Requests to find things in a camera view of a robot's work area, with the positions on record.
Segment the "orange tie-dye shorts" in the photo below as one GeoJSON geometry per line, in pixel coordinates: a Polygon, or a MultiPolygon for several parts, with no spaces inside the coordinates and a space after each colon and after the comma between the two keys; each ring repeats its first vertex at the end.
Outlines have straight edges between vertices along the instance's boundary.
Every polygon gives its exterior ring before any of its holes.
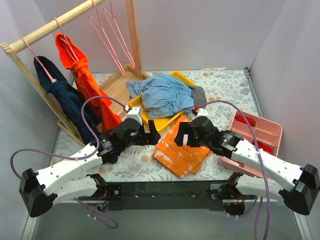
{"type": "Polygon", "coordinates": [[[189,147],[185,143],[177,146],[174,142],[181,122],[191,120],[184,115],[175,122],[164,139],[155,146],[152,156],[179,178],[196,175],[212,152],[204,147],[189,147]]]}

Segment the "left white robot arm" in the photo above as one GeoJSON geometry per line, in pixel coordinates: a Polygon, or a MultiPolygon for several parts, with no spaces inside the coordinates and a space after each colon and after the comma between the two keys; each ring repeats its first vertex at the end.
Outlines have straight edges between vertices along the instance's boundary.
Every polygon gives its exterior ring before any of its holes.
{"type": "Polygon", "coordinates": [[[131,146],[155,146],[161,135],[153,120],[148,123],[149,132],[146,132],[142,123],[127,118],[117,128],[108,129],[98,140],[72,155],[72,159],[62,160],[38,171],[31,168],[25,170],[21,175],[19,193],[29,216],[41,216],[53,205],[74,198],[114,198],[116,188],[108,187],[101,175],[89,174],[80,180],[75,178],[91,168],[114,163],[131,146]]]}

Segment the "yellow plastic tray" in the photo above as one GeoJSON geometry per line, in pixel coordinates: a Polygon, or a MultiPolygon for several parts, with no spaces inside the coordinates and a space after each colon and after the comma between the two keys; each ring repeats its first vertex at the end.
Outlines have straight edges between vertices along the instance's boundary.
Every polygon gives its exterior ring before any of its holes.
{"type": "MultiPolygon", "coordinates": [[[[181,80],[184,84],[186,84],[188,87],[189,86],[196,86],[196,84],[194,82],[192,82],[191,80],[189,80],[186,76],[184,76],[182,73],[180,73],[179,71],[173,71],[172,73],[168,74],[168,75],[172,75],[176,78],[178,78],[179,80],[181,80]]],[[[151,119],[148,118],[147,116],[147,111],[145,110],[143,103],[142,103],[142,96],[139,95],[135,98],[131,97],[131,100],[129,101],[129,106],[130,107],[134,107],[134,106],[141,106],[141,108],[143,109],[143,112],[141,114],[141,118],[142,121],[145,122],[146,124],[148,123],[148,120],[153,120],[155,127],[157,129],[158,132],[162,132],[163,130],[165,130],[169,125],[171,125],[177,118],[179,118],[183,113],[185,113],[185,111],[180,111],[178,113],[176,113],[175,115],[169,116],[169,117],[162,117],[162,118],[155,118],[155,119],[151,119]]]]}

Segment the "light blue shorts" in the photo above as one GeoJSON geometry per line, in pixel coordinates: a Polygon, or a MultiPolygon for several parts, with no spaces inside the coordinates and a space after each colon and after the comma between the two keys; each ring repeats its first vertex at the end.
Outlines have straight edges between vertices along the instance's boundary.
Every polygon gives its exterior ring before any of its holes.
{"type": "Polygon", "coordinates": [[[195,106],[191,88],[170,74],[158,74],[125,84],[131,98],[141,95],[150,119],[170,117],[180,111],[190,112],[195,106]]]}

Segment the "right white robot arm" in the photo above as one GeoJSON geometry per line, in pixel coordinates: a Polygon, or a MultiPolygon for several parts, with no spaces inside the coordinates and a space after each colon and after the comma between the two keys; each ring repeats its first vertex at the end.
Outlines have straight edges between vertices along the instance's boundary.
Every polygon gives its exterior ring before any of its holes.
{"type": "Polygon", "coordinates": [[[227,182],[214,194],[220,199],[237,199],[240,196],[269,196],[282,201],[292,211],[309,215],[320,192],[318,169],[307,164],[302,167],[281,160],[263,150],[256,151],[254,145],[231,130],[218,130],[205,116],[191,122],[180,122],[174,139],[177,146],[184,144],[191,148],[206,147],[214,154],[248,165],[260,172],[265,171],[267,179],[251,177],[234,172],[227,182]]]}

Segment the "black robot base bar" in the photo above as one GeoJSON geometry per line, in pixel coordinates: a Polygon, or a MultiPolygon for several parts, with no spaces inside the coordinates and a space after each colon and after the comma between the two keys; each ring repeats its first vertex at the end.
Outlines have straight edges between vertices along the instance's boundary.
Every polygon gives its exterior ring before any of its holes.
{"type": "Polygon", "coordinates": [[[242,195],[226,180],[106,182],[88,203],[106,202],[109,211],[122,210],[209,210],[242,215],[254,195],[242,195]]]}

